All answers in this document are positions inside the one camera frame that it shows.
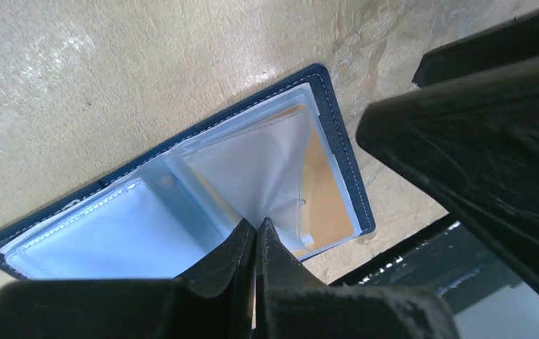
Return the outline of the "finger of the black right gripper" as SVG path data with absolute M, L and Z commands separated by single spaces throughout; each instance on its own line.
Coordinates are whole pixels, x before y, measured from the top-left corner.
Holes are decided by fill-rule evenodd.
M 539 57 L 372 103 L 356 141 L 539 293 Z
M 423 88 L 539 57 L 539 8 L 505 23 L 432 49 L 412 82 Z

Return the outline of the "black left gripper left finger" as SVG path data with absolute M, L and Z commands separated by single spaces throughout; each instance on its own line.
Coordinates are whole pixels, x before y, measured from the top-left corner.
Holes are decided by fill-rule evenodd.
M 0 338 L 248 338 L 256 230 L 173 279 L 22 280 L 0 289 Z

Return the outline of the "navy blue card holder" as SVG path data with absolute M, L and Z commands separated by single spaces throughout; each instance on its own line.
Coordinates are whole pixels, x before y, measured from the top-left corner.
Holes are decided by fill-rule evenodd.
M 300 173 L 318 119 L 354 210 L 375 222 L 325 66 L 313 64 L 179 132 L 110 174 L 0 230 L 0 269 L 27 279 L 173 278 L 242 221 L 258 228 Z

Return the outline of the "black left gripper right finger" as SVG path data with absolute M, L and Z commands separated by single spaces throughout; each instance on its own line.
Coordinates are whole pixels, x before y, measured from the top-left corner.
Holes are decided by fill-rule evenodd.
M 331 287 L 282 244 L 270 218 L 256 238 L 257 338 L 458 338 L 450 308 L 421 287 Z

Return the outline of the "gold printed credit card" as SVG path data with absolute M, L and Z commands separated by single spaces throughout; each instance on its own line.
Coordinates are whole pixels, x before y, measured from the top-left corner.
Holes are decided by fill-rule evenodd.
M 303 116 L 310 124 L 299 174 L 286 181 L 268 213 L 283 245 L 298 258 L 309 258 L 357 234 L 354 210 L 341 189 L 340 169 L 318 119 L 306 105 L 276 116 Z

